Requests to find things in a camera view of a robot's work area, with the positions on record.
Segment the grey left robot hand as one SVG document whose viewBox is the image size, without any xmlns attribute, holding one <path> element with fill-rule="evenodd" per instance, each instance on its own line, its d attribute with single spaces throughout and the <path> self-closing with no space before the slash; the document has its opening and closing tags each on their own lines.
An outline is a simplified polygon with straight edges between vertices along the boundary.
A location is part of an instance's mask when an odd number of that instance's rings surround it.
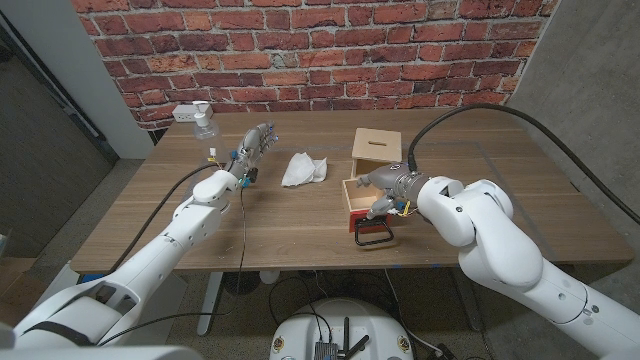
<svg viewBox="0 0 640 360">
<path fill-rule="evenodd" d="M 243 180 L 251 169 L 257 167 L 263 154 L 278 141 L 274 122 L 269 121 L 250 128 L 240 141 L 236 156 L 226 170 L 238 180 Z"/>
</svg>

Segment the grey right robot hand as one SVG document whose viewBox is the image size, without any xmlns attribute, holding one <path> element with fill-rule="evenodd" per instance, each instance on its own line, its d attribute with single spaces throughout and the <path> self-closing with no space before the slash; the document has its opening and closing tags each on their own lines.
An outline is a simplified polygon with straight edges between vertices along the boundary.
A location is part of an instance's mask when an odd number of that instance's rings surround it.
<svg viewBox="0 0 640 360">
<path fill-rule="evenodd" d="M 371 205 L 366 218 L 373 219 L 386 214 L 395 207 L 398 199 L 407 200 L 416 207 L 419 192 L 428 180 L 427 175 L 412 172 L 404 163 L 381 166 L 360 176 L 356 182 L 357 187 L 373 185 L 384 191 L 384 196 Z"/>
</svg>

